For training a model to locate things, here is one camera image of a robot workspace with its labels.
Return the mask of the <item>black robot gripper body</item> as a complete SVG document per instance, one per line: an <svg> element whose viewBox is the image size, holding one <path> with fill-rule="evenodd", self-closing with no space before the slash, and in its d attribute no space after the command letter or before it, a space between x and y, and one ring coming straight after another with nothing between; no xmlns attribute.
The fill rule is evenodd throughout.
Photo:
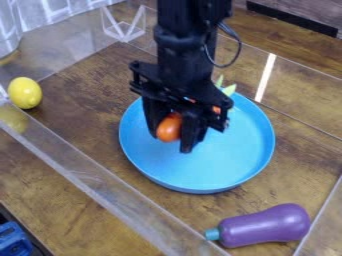
<svg viewBox="0 0 342 256"><path fill-rule="evenodd" d="M178 34L156 26L154 39L158 62L130 63L134 73L131 90L142 99L147 97L164 102L181 115L187 110L198 111L209 128L223 131L234 103L211 80L217 29L191 29L186 34Z"/></svg>

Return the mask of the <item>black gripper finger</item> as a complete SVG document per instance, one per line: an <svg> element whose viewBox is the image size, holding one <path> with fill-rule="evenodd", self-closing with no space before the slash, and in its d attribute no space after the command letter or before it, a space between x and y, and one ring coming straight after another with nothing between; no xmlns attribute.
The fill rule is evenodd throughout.
<svg viewBox="0 0 342 256"><path fill-rule="evenodd" d="M156 137L158 126L164 117L170 114L171 109L164 102L144 97L143 111L150 134L152 137Z"/></svg>
<svg viewBox="0 0 342 256"><path fill-rule="evenodd" d="M182 113L181 152L190 153L207 132L207 121L198 111L187 110Z"/></svg>

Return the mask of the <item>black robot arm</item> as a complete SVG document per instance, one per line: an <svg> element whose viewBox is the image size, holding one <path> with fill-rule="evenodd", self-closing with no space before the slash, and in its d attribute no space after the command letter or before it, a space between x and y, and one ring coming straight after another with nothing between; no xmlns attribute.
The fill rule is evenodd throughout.
<svg viewBox="0 0 342 256"><path fill-rule="evenodd" d="M130 63L131 90L142 96L148 131L171 112L182 117L181 151L189 153L210 128L222 132L234 101L211 80L218 29L231 16L231 0L158 0L155 64Z"/></svg>

